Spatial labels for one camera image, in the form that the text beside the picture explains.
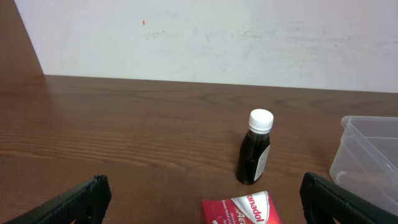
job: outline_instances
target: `white wall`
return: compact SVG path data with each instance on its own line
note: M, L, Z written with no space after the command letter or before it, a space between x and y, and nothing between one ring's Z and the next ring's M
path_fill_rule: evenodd
M45 74L398 92L397 0L16 3Z

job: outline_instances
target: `transparent plastic box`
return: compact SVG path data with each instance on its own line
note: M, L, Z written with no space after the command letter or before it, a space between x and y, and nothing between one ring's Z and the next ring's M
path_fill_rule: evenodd
M346 116L330 167L335 184L398 215L398 118Z

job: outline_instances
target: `wood grain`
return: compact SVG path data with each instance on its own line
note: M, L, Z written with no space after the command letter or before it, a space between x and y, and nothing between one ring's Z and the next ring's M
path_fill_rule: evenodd
M43 76L13 0L0 1L0 92Z
M346 115L398 116L398 95L45 76L0 95L0 222L105 174L104 223L199 223L201 199L268 190L305 223L305 172L329 178ZM248 116L275 116L266 169L234 176Z

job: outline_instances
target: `white bottle cap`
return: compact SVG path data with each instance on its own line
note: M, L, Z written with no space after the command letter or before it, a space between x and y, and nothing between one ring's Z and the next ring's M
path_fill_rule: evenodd
M249 118L249 129L257 134L266 134L271 130L274 115L263 109L251 111Z

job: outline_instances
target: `medicine bottle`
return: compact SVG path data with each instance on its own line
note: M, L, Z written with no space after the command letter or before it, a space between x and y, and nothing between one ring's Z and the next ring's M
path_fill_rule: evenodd
M269 132L274 116L256 109L250 113L249 131L243 139L239 153L237 179L242 184L254 184L266 166L270 148Z

